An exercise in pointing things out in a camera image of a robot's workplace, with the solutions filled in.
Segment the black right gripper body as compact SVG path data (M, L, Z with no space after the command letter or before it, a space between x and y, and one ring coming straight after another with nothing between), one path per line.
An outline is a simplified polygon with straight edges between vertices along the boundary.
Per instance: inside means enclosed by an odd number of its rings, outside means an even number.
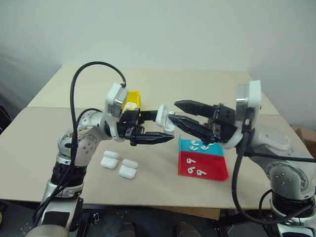
M210 143L227 143L237 130L235 126L235 110L223 104L213 105L207 128Z

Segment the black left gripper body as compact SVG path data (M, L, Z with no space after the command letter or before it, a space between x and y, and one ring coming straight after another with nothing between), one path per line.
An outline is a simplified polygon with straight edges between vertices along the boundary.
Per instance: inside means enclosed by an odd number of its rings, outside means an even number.
M118 135L130 141L132 146L143 143L144 122L140 117L140 109L126 110L120 117L117 123Z

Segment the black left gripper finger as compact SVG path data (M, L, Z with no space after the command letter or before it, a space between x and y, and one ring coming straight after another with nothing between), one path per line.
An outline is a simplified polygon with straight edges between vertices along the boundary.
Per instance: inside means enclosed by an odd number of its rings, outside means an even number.
M174 138L174 135L162 133L162 132L145 132L142 134L134 134L130 137L130 144L132 146L137 145L154 145L165 143Z
M145 121L156 121L158 110L151 111L141 111L140 112L140 123L144 123Z

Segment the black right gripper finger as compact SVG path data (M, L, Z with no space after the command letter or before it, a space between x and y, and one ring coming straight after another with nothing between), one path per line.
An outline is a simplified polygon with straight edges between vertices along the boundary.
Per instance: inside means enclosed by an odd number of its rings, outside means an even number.
M200 139L204 144L214 143L211 130L198 121L182 115L168 115L168 118L179 129Z
M213 106L193 100L176 101L174 105L182 111L194 116L211 117L214 114Z

